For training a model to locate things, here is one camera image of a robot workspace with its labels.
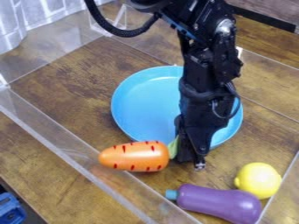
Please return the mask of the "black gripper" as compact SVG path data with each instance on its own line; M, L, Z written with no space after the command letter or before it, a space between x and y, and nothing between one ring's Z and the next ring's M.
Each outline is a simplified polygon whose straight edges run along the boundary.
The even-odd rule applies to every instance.
M223 129L240 108L240 99L231 82L213 90L199 92L179 81L180 114L175 117L176 161L193 162L196 171L205 168L205 156L225 142Z

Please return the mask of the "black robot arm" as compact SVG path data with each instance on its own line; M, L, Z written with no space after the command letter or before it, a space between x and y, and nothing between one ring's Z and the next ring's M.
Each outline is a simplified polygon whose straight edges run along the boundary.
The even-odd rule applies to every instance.
M239 112L232 80L243 63L236 49L236 20L224 0L129 0L177 31L183 56L179 81L180 114L175 118L177 162L205 167L215 133Z

